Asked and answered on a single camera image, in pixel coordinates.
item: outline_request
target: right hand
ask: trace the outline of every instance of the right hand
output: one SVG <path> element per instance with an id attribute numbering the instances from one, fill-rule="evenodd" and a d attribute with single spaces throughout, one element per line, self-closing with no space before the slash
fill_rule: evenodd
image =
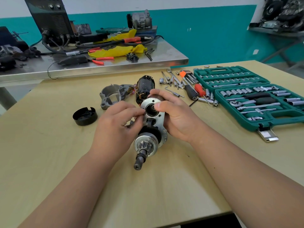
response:
<path id="1" fill-rule="evenodd" d="M 191 143 L 196 137 L 198 126 L 203 121 L 192 111 L 192 109 L 181 99 L 169 92 L 159 89 L 152 89 L 151 95 L 160 95 L 165 101 L 154 104 L 159 112 L 166 112 L 164 126 L 169 134 L 183 141 Z"/>

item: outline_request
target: starter motor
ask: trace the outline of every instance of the starter motor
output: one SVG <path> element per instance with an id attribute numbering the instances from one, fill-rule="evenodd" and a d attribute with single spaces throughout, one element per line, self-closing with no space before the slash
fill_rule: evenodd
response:
<path id="1" fill-rule="evenodd" d="M 151 95 L 143 100 L 140 107 L 146 110 L 143 128 L 135 139 L 134 148 L 137 151 L 135 170 L 140 170 L 147 157 L 154 155 L 167 141 L 168 133 L 164 128 L 165 112 L 158 112 L 154 104 L 163 101 L 159 95 Z"/>

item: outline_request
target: black plastic cap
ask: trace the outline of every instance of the black plastic cap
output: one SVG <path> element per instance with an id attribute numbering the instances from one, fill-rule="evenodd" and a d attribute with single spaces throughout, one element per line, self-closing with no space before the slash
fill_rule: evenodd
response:
<path id="1" fill-rule="evenodd" d="M 97 118 L 98 115 L 93 107 L 91 107 L 90 110 L 87 107 L 79 109 L 73 114 L 73 119 L 79 126 L 87 126 L 92 124 L 97 120 Z"/>

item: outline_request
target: wooden workbench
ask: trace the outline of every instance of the wooden workbench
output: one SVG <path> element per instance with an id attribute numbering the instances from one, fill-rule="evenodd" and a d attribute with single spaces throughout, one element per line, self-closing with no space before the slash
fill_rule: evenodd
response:
<path id="1" fill-rule="evenodd" d="M 218 65 L 243 66 L 304 96 L 303 79 L 257 61 Z M 97 123 L 77 126 L 73 113 L 94 107 L 100 116 L 99 92 L 105 86 L 134 84 L 143 75 L 154 77 L 157 88 L 165 87 L 158 84 L 159 70 L 45 80 L 0 117 L 1 227 L 20 224 L 89 150 Z M 184 90 L 178 92 L 186 96 Z M 126 101 L 135 104 L 135 97 Z M 222 106 L 197 102 L 192 109 L 240 148 L 304 185 L 304 124 L 277 126 L 280 140 L 265 143 Z M 135 156 L 132 145 L 113 168 L 89 227 L 169 226 L 231 211 L 189 144 L 169 136 L 141 171 L 133 169 Z"/>

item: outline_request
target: white wall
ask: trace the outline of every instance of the white wall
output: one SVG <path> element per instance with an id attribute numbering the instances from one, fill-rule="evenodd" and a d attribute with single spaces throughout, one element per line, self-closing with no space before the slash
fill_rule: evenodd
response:
<path id="1" fill-rule="evenodd" d="M 63 0 L 68 14 L 256 5 L 261 0 Z M 24 0 L 1 2 L 0 18 L 31 16 Z"/>

